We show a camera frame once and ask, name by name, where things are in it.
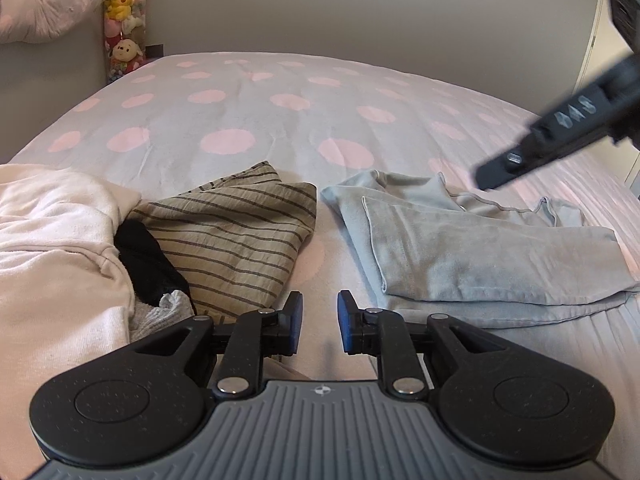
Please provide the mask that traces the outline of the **tan brown garment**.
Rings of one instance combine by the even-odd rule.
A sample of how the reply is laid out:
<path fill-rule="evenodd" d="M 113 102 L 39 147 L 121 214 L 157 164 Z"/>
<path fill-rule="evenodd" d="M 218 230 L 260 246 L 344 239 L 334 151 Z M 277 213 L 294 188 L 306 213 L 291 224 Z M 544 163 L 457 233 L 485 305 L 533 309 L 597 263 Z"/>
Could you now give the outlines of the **tan brown garment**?
<path fill-rule="evenodd" d="M 289 380 L 290 382 L 310 382 L 310 378 L 298 370 L 287 366 L 276 356 L 275 358 L 265 358 L 262 367 L 265 379 L 272 380 Z"/>

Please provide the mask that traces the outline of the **light blue-grey long-sleeve shirt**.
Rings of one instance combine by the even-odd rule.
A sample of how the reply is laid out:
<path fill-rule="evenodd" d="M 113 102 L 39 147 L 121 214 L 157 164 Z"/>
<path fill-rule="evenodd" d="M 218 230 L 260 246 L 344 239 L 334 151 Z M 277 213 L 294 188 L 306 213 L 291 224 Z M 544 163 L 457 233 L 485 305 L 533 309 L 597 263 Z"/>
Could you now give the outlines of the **light blue-grey long-sleeve shirt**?
<path fill-rule="evenodd" d="M 444 176 L 360 172 L 322 192 L 382 308 L 408 321 L 446 313 L 484 328 L 577 320 L 624 304 L 639 284 L 614 232 L 565 200 L 502 206 Z"/>

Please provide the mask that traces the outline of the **pink polka dot bedsheet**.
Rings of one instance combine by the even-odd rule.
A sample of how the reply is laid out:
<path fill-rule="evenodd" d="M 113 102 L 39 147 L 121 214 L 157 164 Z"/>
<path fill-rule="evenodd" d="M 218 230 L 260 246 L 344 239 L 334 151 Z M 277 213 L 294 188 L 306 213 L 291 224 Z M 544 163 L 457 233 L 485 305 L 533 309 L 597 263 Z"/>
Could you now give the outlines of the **pink polka dot bedsheet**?
<path fill-rule="evenodd" d="M 318 56 L 197 53 L 161 58 L 85 99 L 11 162 L 74 168 L 157 200 L 270 162 L 285 182 L 320 191 L 364 170 L 442 174 L 449 188 L 503 207 L 566 200 L 592 226 L 615 231 L 639 277 L 639 202 L 588 153 L 477 191 L 470 168 L 519 138 L 534 114 L 492 96 L 418 75 Z M 314 236 L 297 259 L 303 335 L 288 366 L 312 379 L 374 377 L 371 358 L 345 356 L 335 296 L 349 288 L 376 306 L 340 217 L 318 203 Z M 564 323 L 498 335 L 582 368 L 616 404 L 602 462 L 639 479 L 639 298 Z"/>

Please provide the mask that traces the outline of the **white cabinet door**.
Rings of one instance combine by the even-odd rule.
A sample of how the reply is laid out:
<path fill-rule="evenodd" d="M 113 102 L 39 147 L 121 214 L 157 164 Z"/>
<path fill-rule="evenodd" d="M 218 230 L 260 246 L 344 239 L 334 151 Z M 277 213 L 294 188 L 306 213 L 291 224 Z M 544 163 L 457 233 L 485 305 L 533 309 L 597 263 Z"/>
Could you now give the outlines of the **white cabinet door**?
<path fill-rule="evenodd" d="M 596 100 L 596 127 L 585 140 L 628 188 L 639 185 L 639 0 L 598 0 L 575 86 Z"/>

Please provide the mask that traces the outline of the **brown striped garment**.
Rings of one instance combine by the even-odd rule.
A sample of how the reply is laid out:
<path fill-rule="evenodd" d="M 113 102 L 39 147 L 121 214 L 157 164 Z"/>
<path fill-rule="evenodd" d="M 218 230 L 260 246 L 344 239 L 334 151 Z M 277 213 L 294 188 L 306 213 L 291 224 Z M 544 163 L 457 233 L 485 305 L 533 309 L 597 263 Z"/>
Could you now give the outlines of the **brown striped garment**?
<path fill-rule="evenodd" d="M 128 218 L 145 225 L 186 279 L 198 314 L 232 323 L 271 308 L 314 235 L 317 188 L 284 182 L 269 162 L 162 200 Z"/>

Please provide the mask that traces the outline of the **cream white sweater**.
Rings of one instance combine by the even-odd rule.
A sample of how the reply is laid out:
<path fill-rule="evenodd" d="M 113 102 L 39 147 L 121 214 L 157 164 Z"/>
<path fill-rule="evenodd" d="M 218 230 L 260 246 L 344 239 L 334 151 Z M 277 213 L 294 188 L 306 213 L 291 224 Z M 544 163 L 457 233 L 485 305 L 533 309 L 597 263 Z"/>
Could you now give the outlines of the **cream white sweater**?
<path fill-rule="evenodd" d="M 1 168 L 2 478 L 43 461 L 28 421 L 37 389 L 128 344 L 134 289 L 114 235 L 139 200 L 82 172 Z"/>

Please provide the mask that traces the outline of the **grey knit sock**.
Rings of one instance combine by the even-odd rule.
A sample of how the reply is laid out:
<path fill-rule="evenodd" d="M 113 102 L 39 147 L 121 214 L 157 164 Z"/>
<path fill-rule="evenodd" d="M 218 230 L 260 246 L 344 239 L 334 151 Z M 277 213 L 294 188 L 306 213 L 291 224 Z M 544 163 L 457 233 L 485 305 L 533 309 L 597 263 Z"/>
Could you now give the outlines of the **grey knit sock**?
<path fill-rule="evenodd" d="M 129 320 L 129 341 L 136 342 L 193 315 L 191 300 L 179 289 L 163 294 L 157 306 L 137 300 Z"/>

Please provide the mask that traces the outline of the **dark wall socket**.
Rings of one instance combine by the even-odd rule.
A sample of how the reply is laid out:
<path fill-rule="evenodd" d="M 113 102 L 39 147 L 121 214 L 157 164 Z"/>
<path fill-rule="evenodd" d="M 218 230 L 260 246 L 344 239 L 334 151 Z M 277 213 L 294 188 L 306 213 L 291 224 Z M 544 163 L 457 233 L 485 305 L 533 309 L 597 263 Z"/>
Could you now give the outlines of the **dark wall socket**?
<path fill-rule="evenodd" d="M 155 60 L 156 58 L 162 58 L 165 55 L 165 49 L 162 44 L 149 44 L 145 47 L 145 56 L 149 60 Z"/>

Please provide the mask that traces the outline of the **clear tube of plush toys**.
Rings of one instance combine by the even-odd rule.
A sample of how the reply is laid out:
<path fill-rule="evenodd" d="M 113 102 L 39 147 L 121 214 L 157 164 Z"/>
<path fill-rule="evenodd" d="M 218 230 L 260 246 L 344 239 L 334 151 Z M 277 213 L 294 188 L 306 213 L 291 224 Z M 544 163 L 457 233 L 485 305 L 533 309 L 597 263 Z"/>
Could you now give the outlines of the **clear tube of plush toys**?
<path fill-rule="evenodd" d="M 146 0 L 103 0 L 106 78 L 113 82 L 145 62 Z"/>

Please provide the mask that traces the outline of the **black garment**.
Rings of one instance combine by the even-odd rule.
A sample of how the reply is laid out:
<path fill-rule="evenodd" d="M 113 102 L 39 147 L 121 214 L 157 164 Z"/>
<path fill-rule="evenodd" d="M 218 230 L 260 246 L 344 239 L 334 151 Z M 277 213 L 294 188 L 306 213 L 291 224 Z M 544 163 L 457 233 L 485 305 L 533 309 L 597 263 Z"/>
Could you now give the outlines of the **black garment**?
<path fill-rule="evenodd" d="M 142 222 L 122 222 L 115 233 L 114 245 L 141 301 L 158 307 L 164 295 L 180 290 L 188 298 L 191 312 L 195 312 L 188 282 L 167 259 L 158 241 Z"/>

